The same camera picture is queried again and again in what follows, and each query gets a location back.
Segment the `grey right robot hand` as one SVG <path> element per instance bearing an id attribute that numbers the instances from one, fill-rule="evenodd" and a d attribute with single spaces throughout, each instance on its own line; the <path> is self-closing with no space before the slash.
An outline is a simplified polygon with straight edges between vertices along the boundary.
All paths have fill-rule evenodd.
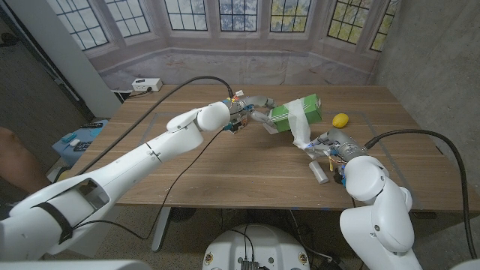
<path id="1" fill-rule="evenodd" d="M 368 153 L 351 136 L 337 128 L 332 128 L 310 141 L 304 151 L 315 158 L 323 155 L 337 156 L 347 163 L 354 158 L 368 156 Z"/>

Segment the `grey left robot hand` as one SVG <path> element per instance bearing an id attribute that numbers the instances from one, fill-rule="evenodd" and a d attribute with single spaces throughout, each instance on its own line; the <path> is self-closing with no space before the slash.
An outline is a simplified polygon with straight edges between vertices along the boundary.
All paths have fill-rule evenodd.
<path id="1" fill-rule="evenodd" d="M 269 116 L 270 111 L 278 106 L 272 98 L 262 95 L 235 96 L 233 99 L 225 100 L 224 103 L 229 108 L 228 130 L 232 133 L 244 128 L 249 119 L 260 122 L 266 129 L 277 132 L 277 125 Z"/>

